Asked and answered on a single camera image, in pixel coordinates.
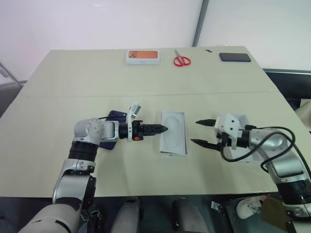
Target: sneaker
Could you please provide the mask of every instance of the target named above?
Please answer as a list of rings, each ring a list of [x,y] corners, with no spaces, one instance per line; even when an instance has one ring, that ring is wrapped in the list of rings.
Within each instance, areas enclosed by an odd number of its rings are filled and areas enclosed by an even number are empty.
[[[246,219],[255,213],[260,214],[261,197],[262,196],[250,197],[241,200],[237,206],[238,217],[241,219]]]

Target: smartphone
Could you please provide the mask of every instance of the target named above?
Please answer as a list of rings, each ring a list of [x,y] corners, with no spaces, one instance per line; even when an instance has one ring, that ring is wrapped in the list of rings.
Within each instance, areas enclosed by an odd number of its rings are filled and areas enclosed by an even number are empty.
[[[126,113],[112,110],[108,114],[108,118],[106,118],[106,120],[117,120],[120,123],[125,123],[126,115]],[[99,147],[107,150],[112,150],[115,147],[116,143],[117,142],[101,142]]]
[[[251,59],[246,53],[221,52],[219,53],[219,56],[223,62],[250,62],[251,61]]]

